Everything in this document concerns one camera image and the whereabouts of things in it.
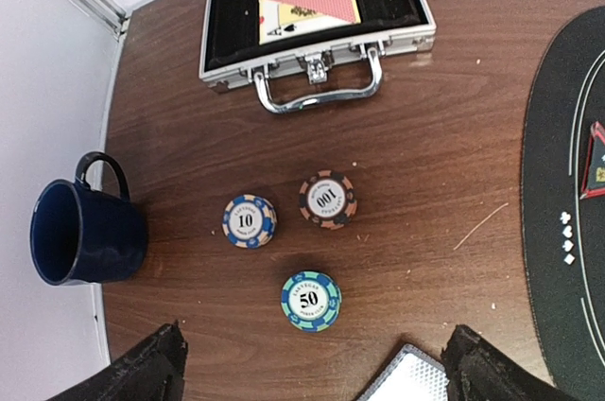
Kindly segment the green blue 50 chip stack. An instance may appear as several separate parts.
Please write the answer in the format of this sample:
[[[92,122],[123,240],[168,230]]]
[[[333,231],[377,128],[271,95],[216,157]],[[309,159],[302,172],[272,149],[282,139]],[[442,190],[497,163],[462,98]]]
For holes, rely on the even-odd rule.
[[[288,321],[297,329],[319,333],[337,320],[342,294],[327,274],[303,270],[290,276],[281,292],[281,307]]]

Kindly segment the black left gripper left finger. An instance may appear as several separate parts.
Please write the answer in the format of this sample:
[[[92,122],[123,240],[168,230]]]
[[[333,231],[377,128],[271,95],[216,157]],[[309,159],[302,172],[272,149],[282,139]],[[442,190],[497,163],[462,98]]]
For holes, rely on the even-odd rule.
[[[188,343],[165,323],[110,366],[55,400],[183,400]]]

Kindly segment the grey playing card deck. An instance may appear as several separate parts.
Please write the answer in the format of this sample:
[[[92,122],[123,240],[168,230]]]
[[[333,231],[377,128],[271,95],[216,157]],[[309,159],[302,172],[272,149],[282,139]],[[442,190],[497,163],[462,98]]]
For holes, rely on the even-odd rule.
[[[447,385],[443,365],[406,343],[357,400],[447,401]]]

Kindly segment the aluminium poker case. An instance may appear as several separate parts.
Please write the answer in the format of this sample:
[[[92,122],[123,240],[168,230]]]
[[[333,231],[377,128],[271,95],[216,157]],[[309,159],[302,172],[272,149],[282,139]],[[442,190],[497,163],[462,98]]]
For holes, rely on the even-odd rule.
[[[427,52],[436,22],[427,0],[207,0],[199,78],[215,90],[247,85],[263,107],[276,114],[374,95],[386,56]],[[363,61],[370,81],[276,101],[273,78],[303,74],[312,85],[331,69]]]

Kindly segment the red triangular all-in marker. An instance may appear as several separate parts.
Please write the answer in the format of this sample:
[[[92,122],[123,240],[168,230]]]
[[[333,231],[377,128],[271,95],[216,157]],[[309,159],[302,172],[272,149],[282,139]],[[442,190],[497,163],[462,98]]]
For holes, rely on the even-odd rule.
[[[590,129],[588,158],[579,195],[581,200],[604,195],[604,149],[604,127],[597,121],[592,124]]]

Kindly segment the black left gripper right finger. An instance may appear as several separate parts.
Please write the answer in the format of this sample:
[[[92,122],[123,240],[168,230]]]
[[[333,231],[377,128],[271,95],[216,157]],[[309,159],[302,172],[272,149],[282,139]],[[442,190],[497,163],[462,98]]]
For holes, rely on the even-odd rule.
[[[441,362],[450,400],[574,400],[525,371],[465,324],[455,327],[441,351]]]

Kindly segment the brown 100 chip stack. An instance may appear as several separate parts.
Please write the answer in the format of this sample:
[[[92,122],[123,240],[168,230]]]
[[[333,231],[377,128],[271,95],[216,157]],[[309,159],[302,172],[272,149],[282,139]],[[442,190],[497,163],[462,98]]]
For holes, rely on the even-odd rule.
[[[354,217],[357,205],[351,180],[331,169],[317,171],[299,189],[302,216],[322,229],[343,228]]]

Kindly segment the red card deck in case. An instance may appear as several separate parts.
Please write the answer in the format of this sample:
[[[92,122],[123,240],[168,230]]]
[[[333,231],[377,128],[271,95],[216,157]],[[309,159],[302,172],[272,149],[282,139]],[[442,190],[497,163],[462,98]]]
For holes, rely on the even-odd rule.
[[[259,44],[360,23],[356,0],[259,0]]]

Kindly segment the dark blue mug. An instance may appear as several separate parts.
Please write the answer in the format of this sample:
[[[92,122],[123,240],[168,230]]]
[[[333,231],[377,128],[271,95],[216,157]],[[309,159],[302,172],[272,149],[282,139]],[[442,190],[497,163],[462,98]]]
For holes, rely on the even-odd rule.
[[[116,196],[87,182],[96,162],[112,169]],[[34,206],[29,243],[34,267],[50,286],[104,284],[134,275],[147,254],[147,223],[130,200],[121,165],[104,152],[88,152],[78,161],[73,181],[48,184]]]

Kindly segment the round black poker mat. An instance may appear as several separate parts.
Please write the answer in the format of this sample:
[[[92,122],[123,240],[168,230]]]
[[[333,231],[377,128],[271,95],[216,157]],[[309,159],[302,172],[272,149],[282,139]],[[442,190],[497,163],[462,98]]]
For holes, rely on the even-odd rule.
[[[579,198],[590,129],[604,122],[604,9],[551,40],[527,104],[521,210],[528,295],[555,385],[604,397],[604,195]]]

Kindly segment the blue white 10 chip stack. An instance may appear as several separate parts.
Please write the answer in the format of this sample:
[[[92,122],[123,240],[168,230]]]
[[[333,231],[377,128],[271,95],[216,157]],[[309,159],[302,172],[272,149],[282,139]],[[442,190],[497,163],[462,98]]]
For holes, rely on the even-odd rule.
[[[259,249],[275,235],[277,214],[272,203],[253,194],[231,200],[223,211],[223,234],[236,247]]]

